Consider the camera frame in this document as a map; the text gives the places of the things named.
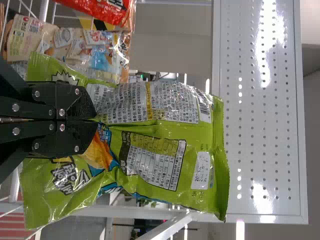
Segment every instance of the white wall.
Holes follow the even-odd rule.
[[[320,1],[300,0],[300,14],[302,43],[320,45]]]
[[[211,75],[211,6],[138,4],[130,68]]]

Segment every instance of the snack package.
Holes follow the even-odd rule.
[[[87,161],[110,170],[111,160],[109,177],[133,196],[225,220],[230,178],[221,99],[175,81],[115,86],[88,79],[54,58],[31,55],[28,78],[52,81],[57,73],[86,87],[98,113],[93,120],[110,131],[105,149],[112,160],[87,154]]]
[[[12,28],[14,17],[16,14],[18,14],[18,12],[9,8],[6,16],[6,8],[7,8],[6,5],[0,3],[0,33],[2,33],[4,29],[3,40],[2,40],[3,42],[1,46],[1,56],[5,60],[7,60],[7,55],[8,55],[9,32]],[[26,79],[28,61],[15,61],[15,62],[11,62],[10,65],[20,75],[21,78],[23,78],[24,80]]]
[[[90,145],[90,156],[107,159],[101,154],[101,145],[110,144],[111,132],[104,124],[98,124]],[[115,180],[109,175],[117,170],[111,161],[105,168],[85,161],[83,155],[59,159],[26,158],[23,160],[20,182],[24,200],[25,227],[34,229],[67,217],[75,210],[91,206],[103,193],[118,191]]]
[[[4,36],[2,55],[8,62],[27,61],[36,51],[65,62],[90,78],[116,84],[128,81],[130,32],[58,28],[16,14]]]
[[[54,0],[111,25],[134,32],[136,0]]]

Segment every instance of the barcode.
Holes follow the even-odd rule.
[[[209,110],[209,107],[208,107],[208,101],[207,101],[206,97],[198,89],[195,90],[195,91],[198,94],[198,102],[199,102],[200,112],[202,114],[205,114],[205,115],[209,116],[210,115],[210,110]]]

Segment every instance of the red package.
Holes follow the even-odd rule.
[[[136,0],[54,0],[111,25],[134,31]]]

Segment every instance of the pegboard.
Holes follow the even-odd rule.
[[[301,44],[295,38],[300,31],[300,23],[295,28],[297,3],[220,2],[219,92],[214,89],[213,93],[225,104],[228,214],[246,216],[249,222],[308,222],[305,126],[298,118],[304,109],[303,95],[297,96],[297,86],[303,81],[296,73],[302,71],[301,61],[296,61],[301,54],[301,49],[296,53],[296,44]]]

